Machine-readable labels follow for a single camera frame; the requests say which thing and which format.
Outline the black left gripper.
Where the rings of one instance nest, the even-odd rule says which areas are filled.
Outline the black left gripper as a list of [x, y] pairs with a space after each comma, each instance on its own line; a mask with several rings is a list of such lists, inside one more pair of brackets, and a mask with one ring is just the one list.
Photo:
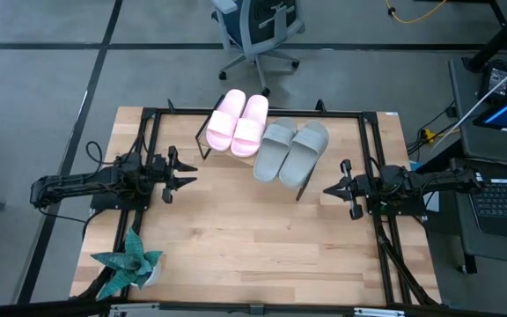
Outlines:
[[[154, 158], [151, 179], [154, 183], [165, 184], [162, 191], [162, 200], [165, 203], [173, 202], [172, 192], [174, 190], [178, 190], [179, 188], [197, 180], [196, 177], [178, 178], [174, 176], [174, 168], [177, 158], [178, 152], [175, 146], [169, 147], [166, 158], [161, 154], [156, 155]], [[197, 171], [197, 168], [179, 162], [176, 164], [176, 170], [179, 172], [195, 172]]]

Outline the black power adapter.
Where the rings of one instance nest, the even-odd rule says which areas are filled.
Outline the black power adapter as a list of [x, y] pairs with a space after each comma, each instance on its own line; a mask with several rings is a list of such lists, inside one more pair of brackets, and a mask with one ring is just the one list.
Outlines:
[[[478, 92], [479, 99], [491, 91], [496, 85], [507, 77], [507, 62], [501, 59], [490, 61], [482, 71], [481, 87]], [[507, 97], [507, 81], [503, 82], [484, 100], [486, 103], [495, 104]]]

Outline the wooden shelf with black frame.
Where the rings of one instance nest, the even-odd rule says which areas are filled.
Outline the wooden shelf with black frame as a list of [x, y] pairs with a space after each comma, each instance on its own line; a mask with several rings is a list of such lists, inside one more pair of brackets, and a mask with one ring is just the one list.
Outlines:
[[[205, 119], [202, 126], [199, 128], [195, 135], [195, 141], [197, 143], [197, 147], [199, 149], [199, 152], [201, 154], [201, 157], [203, 160], [205, 160], [211, 153], [212, 148], [207, 144], [206, 141], [206, 127], [208, 126], [209, 120], [212, 116], [212, 114], [219, 109], [219, 105], [216, 104], [212, 109], [210, 109], [207, 118]], [[276, 117], [303, 117], [303, 118], [324, 118], [326, 117], [330, 112], [326, 110], [326, 108], [323, 106], [323, 103], [319, 101], [317, 103], [317, 106], [313, 110], [304, 110], [304, 109], [285, 109], [285, 108], [277, 108], [277, 107], [270, 107], [268, 109], [268, 116], [271, 118]], [[250, 166], [254, 166], [254, 161], [256, 159], [255, 156], [248, 157], [248, 158], [241, 158], [236, 157], [231, 153], [231, 150], [228, 150], [224, 153], [224, 155], [236, 159], [237, 161], [240, 161], [242, 163], [245, 163]], [[300, 198], [302, 197], [303, 193], [305, 192], [306, 187], [308, 186], [308, 183], [310, 181], [310, 178], [312, 177], [312, 172], [314, 171], [314, 168], [309, 172], [307, 178], [305, 179], [304, 183], [298, 190], [296, 201], [298, 202]]]

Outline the black desk leg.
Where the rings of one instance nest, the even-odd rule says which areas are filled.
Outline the black desk leg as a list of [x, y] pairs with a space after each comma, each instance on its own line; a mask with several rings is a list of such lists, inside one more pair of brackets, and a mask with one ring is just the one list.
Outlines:
[[486, 0], [486, 2], [495, 13], [501, 30], [474, 57], [463, 59], [465, 68], [471, 72], [480, 72], [498, 52], [507, 48], [507, 20], [496, 0]]

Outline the silver metal bracket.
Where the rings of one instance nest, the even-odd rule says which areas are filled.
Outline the silver metal bracket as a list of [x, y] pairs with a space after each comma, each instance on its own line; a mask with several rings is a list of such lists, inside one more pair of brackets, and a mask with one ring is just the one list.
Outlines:
[[127, 317], [129, 313], [158, 311], [159, 303], [129, 303], [111, 305], [107, 317]]
[[369, 308], [369, 307], [355, 307], [354, 317], [406, 317], [404, 311]]

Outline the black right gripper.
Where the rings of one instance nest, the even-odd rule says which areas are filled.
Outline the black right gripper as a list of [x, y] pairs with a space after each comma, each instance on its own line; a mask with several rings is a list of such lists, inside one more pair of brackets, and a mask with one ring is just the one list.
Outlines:
[[337, 184], [325, 188], [324, 192], [326, 192], [326, 195], [349, 202], [349, 215], [352, 220], [358, 220], [364, 215], [364, 208], [356, 201], [358, 197], [364, 197], [367, 200], [367, 212], [369, 214], [372, 213], [372, 208], [379, 208], [380, 200], [374, 179], [367, 174], [353, 176], [351, 174], [352, 166], [349, 159], [344, 159], [340, 167], [343, 178]]

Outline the pink slide sandal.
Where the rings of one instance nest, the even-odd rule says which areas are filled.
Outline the pink slide sandal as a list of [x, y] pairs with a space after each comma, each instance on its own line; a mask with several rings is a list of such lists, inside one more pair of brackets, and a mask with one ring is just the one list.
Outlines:
[[212, 150], [227, 151], [229, 149], [245, 104], [245, 93], [232, 89], [225, 94], [219, 107], [212, 112], [205, 134]]
[[236, 157], [253, 156], [261, 145], [268, 117], [268, 99], [253, 95], [246, 103], [231, 141], [231, 153]]

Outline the laptop computer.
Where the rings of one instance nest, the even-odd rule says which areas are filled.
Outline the laptop computer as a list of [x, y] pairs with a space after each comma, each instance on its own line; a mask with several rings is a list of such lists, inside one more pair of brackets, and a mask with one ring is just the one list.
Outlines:
[[[481, 75], [466, 70], [460, 59], [449, 62], [452, 91], [458, 116], [477, 101]], [[452, 147], [455, 157], [480, 171], [489, 187], [507, 188], [507, 132], [483, 128], [467, 118], [459, 126], [460, 140]], [[507, 217], [478, 219], [472, 195], [455, 195], [461, 246], [467, 261], [485, 257], [507, 262]]]

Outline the black metal table frame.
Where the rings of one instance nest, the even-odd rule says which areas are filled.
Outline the black metal table frame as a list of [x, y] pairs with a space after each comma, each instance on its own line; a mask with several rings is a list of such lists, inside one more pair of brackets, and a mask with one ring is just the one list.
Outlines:
[[156, 189], [143, 213], [140, 235], [163, 252], [151, 286], [129, 289], [127, 301], [161, 309], [204, 308], [231, 313], [315, 311], [347, 313], [405, 301], [395, 268], [378, 249], [371, 217], [352, 220], [349, 205], [323, 190], [375, 162], [406, 165], [396, 113], [328, 110], [330, 142], [300, 200], [282, 183], [258, 182], [253, 167], [212, 151], [203, 160], [195, 135], [205, 108], [120, 107], [107, 157], [127, 150], [141, 126], [157, 152], [176, 146], [197, 180], [164, 203]]

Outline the grey office chair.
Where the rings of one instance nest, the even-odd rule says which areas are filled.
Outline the grey office chair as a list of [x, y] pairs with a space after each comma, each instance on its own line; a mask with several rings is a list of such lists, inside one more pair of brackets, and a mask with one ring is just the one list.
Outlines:
[[210, 0], [215, 20], [222, 35], [225, 51], [239, 50], [239, 55], [225, 65], [218, 78], [226, 80], [226, 71], [244, 62], [256, 65], [261, 81], [261, 94], [268, 97], [261, 58], [269, 56], [289, 61], [297, 69], [300, 61], [278, 50], [296, 34], [305, 31], [305, 22], [300, 0]]

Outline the green potted plant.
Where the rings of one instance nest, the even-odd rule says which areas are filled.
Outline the green potted plant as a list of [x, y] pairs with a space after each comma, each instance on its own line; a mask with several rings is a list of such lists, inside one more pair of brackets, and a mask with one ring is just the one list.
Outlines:
[[107, 299], [124, 287], [135, 285], [142, 289], [161, 271], [158, 268], [162, 251], [145, 252], [140, 236], [132, 229], [126, 235], [123, 252], [92, 254], [91, 258], [112, 269], [114, 275], [105, 283], [97, 300]]

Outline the grey slide sandal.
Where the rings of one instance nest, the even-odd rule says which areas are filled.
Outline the grey slide sandal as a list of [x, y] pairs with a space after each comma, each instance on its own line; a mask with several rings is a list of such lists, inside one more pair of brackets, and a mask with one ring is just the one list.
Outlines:
[[278, 176], [297, 131], [296, 121], [289, 117], [276, 119], [267, 126], [253, 168], [256, 180], [271, 182]]
[[279, 172], [280, 181], [290, 188], [301, 187], [328, 143], [326, 126], [319, 121], [308, 121], [290, 142], [289, 154]]

